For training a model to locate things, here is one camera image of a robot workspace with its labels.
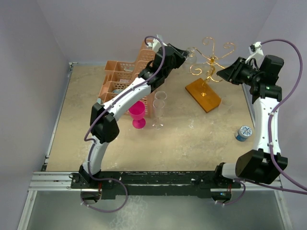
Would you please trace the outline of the clear round wine glass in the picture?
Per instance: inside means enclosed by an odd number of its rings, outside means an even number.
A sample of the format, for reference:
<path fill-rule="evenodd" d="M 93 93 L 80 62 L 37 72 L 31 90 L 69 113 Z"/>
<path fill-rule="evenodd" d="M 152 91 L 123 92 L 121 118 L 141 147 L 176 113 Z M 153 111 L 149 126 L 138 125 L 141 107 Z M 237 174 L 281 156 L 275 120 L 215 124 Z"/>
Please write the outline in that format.
<path fill-rule="evenodd" d="M 167 94 L 165 91 L 157 91 L 154 98 L 153 106 L 155 109 L 155 115 L 163 117 L 165 113 Z"/>

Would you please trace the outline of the clear wine glass back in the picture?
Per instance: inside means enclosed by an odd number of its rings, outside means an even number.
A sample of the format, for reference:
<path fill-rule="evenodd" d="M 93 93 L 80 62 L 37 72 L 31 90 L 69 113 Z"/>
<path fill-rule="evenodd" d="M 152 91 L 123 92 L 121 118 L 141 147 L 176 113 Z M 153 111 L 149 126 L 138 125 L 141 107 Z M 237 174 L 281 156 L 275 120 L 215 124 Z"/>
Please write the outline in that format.
<path fill-rule="evenodd" d="M 164 127 L 164 122 L 162 120 L 164 114 L 165 102 L 161 99 L 156 99 L 153 101 L 153 128 L 162 129 Z"/>

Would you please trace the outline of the pink wine glass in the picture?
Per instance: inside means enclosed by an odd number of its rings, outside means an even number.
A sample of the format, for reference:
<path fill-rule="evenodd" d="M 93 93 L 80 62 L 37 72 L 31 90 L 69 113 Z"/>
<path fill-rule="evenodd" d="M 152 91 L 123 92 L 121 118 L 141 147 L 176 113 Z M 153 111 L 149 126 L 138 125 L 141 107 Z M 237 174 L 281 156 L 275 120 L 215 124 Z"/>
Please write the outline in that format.
<path fill-rule="evenodd" d="M 136 129 L 142 129 L 146 125 L 145 116 L 145 105 L 142 101 L 136 102 L 128 112 L 132 118 L 132 125 Z"/>

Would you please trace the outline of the clear ribbed flute glass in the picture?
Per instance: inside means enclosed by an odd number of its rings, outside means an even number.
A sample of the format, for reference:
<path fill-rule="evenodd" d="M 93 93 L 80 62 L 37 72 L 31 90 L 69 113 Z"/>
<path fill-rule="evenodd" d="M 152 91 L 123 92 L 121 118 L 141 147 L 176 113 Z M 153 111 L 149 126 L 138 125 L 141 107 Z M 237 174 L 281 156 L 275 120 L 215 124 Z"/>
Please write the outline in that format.
<path fill-rule="evenodd" d="M 220 114 L 227 114 L 231 111 L 232 106 L 232 100 L 228 97 L 223 97 L 221 98 L 221 102 L 218 106 L 218 112 Z"/>

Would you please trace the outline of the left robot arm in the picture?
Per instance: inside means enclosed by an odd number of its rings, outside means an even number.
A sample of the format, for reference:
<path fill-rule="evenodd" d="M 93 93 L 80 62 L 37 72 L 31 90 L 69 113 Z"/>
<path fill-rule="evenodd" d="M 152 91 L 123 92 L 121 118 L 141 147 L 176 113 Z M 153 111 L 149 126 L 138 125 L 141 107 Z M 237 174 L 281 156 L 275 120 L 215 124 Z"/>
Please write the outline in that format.
<path fill-rule="evenodd" d="M 160 47 L 154 59 L 147 63 L 124 91 L 103 105 L 93 105 L 90 127 L 84 137 L 84 141 L 90 141 L 92 146 L 79 169 L 84 185 L 88 188 L 97 186 L 105 151 L 119 134 L 118 120 L 134 104 L 159 88 L 170 72 L 186 61 L 188 55 L 187 50 L 180 50 L 171 44 Z"/>

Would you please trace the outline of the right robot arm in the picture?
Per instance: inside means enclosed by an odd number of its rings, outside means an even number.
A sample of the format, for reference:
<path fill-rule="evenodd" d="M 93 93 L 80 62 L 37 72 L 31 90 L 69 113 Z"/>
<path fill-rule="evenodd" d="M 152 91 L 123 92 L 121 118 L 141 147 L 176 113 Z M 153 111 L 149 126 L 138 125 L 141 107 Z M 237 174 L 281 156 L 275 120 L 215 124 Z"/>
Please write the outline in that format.
<path fill-rule="evenodd" d="M 281 156 L 278 141 L 278 109 L 282 89 L 276 85 L 284 60 L 266 55 L 260 68 L 253 68 L 239 57 L 231 66 L 217 75 L 232 84 L 250 86 L 255 113 L 254 143 L 250 151 L 240 156 L 236 163 L 220 164 L 221 171 L 213 176 L 217 187 L 225 187 L 230 179 L 245 179 L 262 184 L 271 184 L 284 170 L 288 159 Z"/>

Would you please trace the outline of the wooden rack base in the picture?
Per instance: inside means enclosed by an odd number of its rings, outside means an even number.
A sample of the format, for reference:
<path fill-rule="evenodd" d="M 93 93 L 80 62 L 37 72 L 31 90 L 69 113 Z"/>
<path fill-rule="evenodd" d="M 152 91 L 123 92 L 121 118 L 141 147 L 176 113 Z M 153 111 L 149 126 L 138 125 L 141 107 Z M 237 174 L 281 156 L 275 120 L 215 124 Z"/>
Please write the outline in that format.
<path fill-rule="evenodd" d="M 202 78 L 188 84 L 185 89 L 206 113 L 220 105 L 221 98 Z"/>

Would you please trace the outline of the blue white small jar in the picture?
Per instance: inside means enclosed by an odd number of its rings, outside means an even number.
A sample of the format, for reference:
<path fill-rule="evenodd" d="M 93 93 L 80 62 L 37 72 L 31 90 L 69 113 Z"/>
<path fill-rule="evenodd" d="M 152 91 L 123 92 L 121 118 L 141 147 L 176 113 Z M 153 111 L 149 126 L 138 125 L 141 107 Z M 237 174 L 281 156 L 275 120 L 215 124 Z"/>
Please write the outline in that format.
<path fill-rule="evenodd" d="M 252 136 L 252 129 L 249 126 L 241 126 L 236 132 L 235 132 L 235 138 L 238 141 L 246 141 L 249 137 Z"/>

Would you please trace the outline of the peach plastic file organizer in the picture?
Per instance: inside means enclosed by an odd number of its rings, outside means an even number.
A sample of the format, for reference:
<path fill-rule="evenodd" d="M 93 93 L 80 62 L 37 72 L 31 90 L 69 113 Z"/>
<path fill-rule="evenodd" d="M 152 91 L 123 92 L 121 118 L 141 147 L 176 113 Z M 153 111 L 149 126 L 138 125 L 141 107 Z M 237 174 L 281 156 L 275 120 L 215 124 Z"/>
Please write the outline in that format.
<path fill-rule="evenodd" d="M 142 42 L 138 56 L 134 62 L 109 60 L 105 66 L 105 78 L 98 102 L 101 104 L 115 98 L 126 89 L 143 70 L 149 61 L 154 59 L 155 52 Z"/>

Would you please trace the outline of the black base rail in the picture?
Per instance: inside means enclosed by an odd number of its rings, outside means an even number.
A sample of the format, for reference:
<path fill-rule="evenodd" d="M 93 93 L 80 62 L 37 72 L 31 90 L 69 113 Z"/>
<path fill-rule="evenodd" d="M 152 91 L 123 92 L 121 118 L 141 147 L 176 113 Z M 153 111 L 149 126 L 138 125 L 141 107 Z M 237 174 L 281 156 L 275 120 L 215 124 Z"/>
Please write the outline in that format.
<path fill-rule="evenodd" d="M 95 175 L 93 180 L 85 172 L 69 175 L 72 189 L 82 192 L 97 190 L 101 199 L 115 199 L 116 196 L 196 196 L 212 198 L 213 189 L 229 192 L 231 188 L 242 188 L 215 171 L 166 171 L 166 172 L 120 172 L 106 171 Z"/>

